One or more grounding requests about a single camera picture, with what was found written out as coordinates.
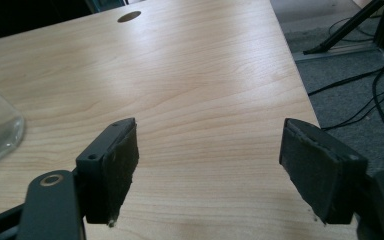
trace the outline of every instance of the wood grain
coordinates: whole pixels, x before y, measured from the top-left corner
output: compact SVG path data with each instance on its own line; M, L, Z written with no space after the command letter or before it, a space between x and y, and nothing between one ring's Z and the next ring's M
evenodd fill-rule
M0 160L0 212L136 117L121 217L89 239L356 238L316 221L278 164L284 118L317 120L268 0L149 0L0 39L0 94L26 119Z

